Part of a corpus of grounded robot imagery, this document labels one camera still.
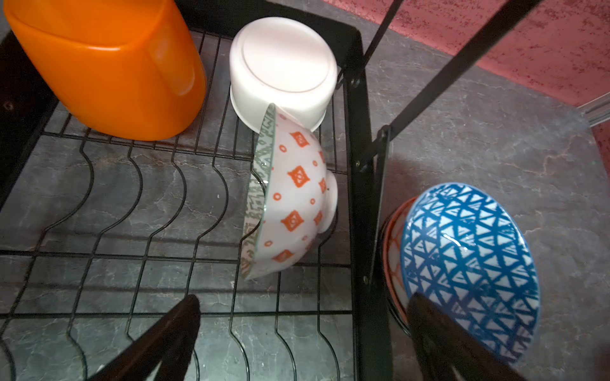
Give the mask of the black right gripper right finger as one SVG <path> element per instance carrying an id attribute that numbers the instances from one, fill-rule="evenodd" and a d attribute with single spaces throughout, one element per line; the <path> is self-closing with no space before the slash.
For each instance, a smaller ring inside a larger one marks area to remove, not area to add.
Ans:
<path id="1" fill-rule="evenodd" d="M 421 293 L 407 306 L 408 326 L 425 380 L 523 380 Z"/>

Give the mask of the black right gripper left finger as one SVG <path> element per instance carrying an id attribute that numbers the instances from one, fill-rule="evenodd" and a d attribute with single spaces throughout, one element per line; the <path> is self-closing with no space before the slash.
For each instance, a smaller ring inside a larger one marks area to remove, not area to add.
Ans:
<path id="1" fill-rule="evenodd" d="M 183 380 L 200 328 L 200 301 L 188 295 L 92 380 Z"/>

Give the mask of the blue patterned bowl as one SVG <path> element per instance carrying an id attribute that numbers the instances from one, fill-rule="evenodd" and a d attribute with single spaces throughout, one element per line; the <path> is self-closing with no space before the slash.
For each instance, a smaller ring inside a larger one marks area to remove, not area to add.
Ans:
<path id="1" fill-rule="evenodd" d="M 380 253 L 400 325 L 421 293 L 504 362 L 527 352 L 539 320 L 538 275 L 524 235 L 493 197 L 469 184 L 435 185 L 392 212 Z"/>

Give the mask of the black wire dish rack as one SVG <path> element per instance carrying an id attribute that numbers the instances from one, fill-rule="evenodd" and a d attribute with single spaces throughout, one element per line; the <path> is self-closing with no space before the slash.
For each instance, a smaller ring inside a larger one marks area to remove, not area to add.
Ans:
<path id="1" fill-rule="evenodd" d="M 317 133 L 340 201 L 330 230 L 282 276 L 238 279 L 256 138 L 229 102 L 221 26 L 180 10 L 211 78 L 194 124 L 167 141 L 108 137 L 78 122 L 16 37 L 1 45 L 1 378 L 85 380 L 183 298 L 200 303 L 186 371 L 205 379 L 392 379 L 380 262 L 381 201 L 357 157 L 371 138 L 367 53 L 341 22 L 276 3 L 329 42 L 346 82 Z"/>

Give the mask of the grey green patterned bowl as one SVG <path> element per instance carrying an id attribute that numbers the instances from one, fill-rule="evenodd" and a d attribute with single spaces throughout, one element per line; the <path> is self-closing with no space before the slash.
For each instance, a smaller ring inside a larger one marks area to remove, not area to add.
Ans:
<path id="1" fill-rule="evenodd" d="M 318 138 L 271 104 L 257 139 L 240 250 L 241 276 L 296 264 L 335 217 L 338 185 Z"/>

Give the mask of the orange plastic bowl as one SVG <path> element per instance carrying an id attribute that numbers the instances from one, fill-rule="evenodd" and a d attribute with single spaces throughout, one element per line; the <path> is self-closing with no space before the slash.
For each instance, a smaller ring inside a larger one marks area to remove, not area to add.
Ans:
<path id="1" fill-rule="evenodd" d="M 6 1 L 33 66 L 84 125 L 160 141 L 189 127 L 207 79 L 173 1 Z"/>

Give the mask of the white ceramic bowl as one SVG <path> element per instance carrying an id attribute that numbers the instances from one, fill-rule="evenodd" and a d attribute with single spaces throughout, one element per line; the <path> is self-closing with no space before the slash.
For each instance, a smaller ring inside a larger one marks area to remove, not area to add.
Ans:
<path id="1" fill-rule="evenodd" d="M 230 100 L 255 133 L 274 104 L 304 128 L 322 124 L 338 81 L 335 55 L 309 26 L 264 17 L 239 30 L 230 46 Z"/>

